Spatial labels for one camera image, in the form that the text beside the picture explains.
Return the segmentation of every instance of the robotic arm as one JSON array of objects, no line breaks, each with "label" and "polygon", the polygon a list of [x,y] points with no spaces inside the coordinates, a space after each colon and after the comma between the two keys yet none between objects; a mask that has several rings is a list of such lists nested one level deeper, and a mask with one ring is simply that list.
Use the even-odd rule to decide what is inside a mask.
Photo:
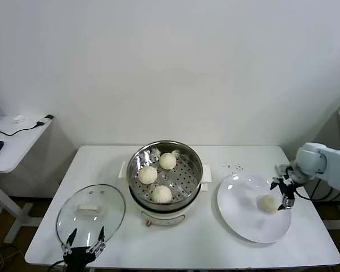
[{"label": "robotic arm", "polygon": [[304,144],[297,151],[296,160],[289,165],[278,165],[276,169],[281,177],[273,178],[271,190],[276,186],[281,190],[282,204],[278,210],[291,209],[295,202],[296,189],[315,177],[340,190],[340,150],[323,144]]}]

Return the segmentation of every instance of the floor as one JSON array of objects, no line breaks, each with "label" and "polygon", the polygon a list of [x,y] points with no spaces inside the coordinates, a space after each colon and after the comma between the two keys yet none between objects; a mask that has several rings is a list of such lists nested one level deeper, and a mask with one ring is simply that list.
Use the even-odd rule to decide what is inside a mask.
[{"label": "floor", "polygon": [[[16,201],[19,206],[24,205],[24,201]],[[43,217],[47,208],[49,207],[49,201],[39,201],[35,202],[33,209],[30,212],[30,216],[38,216]],[[321,206],[317,208],[321,218],[323,220],[328,219],[340,219],[340,212],[334,206]],[[14,218],[3,211],[0,215],[0,248],[4,247],[3,239],[6,236],[7,231],[10,229],[10,226],[14,222]],[[17,235],[13,245],[17,247],[18,250],[21,250],[24,254],[29,247],[29,244],[34,237],[36,232],[36,228],[26,227],[22,228]],[[333,238],[336,246],[340,252],[340,231],[330,231],[331,237]],[[0,250],[4,257],[9,256],[15,252],[14,248],[3,248]],[[9,258],[5,266],[7,266],[4,271],[5,272],[46,272],[47,267],[43,266],[33,266],[25,262],[23,256],[20,254],[15,255],[15,258]],[[335,267],[316,267],[310,268],[306,270],[307,272],[340,272],[340,265]]]}]

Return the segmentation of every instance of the steamed bun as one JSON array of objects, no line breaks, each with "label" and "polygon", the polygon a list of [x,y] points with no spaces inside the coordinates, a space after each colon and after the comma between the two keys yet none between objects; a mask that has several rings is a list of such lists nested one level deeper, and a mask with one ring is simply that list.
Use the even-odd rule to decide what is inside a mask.
[{"label": "steamed bun", "polygon": [[151,184],[158,178],[158,172],[152,166],[146,166],[138,173],[138,179],[143,184]]},{"label": "steamed bun", "polygon": [[171,153],[164,153],[160,157],[160,166],[165,170],[173,169],[176,166],[176,157]]},{"label": "steamed bun", "polygon": [[259,207],[269,214],[275,214],[279,206],[279,200],[274,195],[268,194],[259,200]]},{"label": "steamed bun", "polygon": [[151,198],[156,203],[169,203],[171,202],[172,193],[168,187],[161,185],[154,189]]}]

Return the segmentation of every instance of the perforated steamer tray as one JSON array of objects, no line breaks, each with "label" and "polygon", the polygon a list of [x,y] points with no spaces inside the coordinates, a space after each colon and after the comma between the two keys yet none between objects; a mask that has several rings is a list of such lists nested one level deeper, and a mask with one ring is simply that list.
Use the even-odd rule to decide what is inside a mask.
[{"label": "perforated steamer tray", "polygon": [[[160,155],[166,152],[172,152],[176,157],[174,169],[164,170],[160,166]],[[149,185],[142,184],[138,177],[139,171],[145,166],[152,166],[158,172],[156,181]],[[159,141],[143,147],[133,156],[127,167],[127,180],[133,195],[152,204],[152,207],[161,205],[152,200],[152,192],[159,185],[169,187],[172,192],[172,201],[166,205],[185,204],[197,194],[202,175],[198,155],[185,144],[172,141]]]}]

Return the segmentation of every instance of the stainless steel steamer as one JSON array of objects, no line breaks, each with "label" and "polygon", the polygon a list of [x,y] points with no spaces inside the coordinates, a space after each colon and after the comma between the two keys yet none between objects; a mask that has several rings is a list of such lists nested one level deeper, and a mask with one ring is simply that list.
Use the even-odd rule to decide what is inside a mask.
[{"label": "stainless steel steamer", "polygon": [[[176,156],[176,166],[171,170],[160,167],[159,158],[163,153]],[[158,178],[150,185],[142,184],[138,173],[145,166],[153,166]],[[199,156],[189,146],[175,141],[158,141],[150,143],[138,150],[127,167],[127,180],[133,198],[144,208],[155,213],[173,213],[189,205],[200,191],[203,166]],[[170,203],[155,203],[152,192],[165,185],[172,192]]]}]

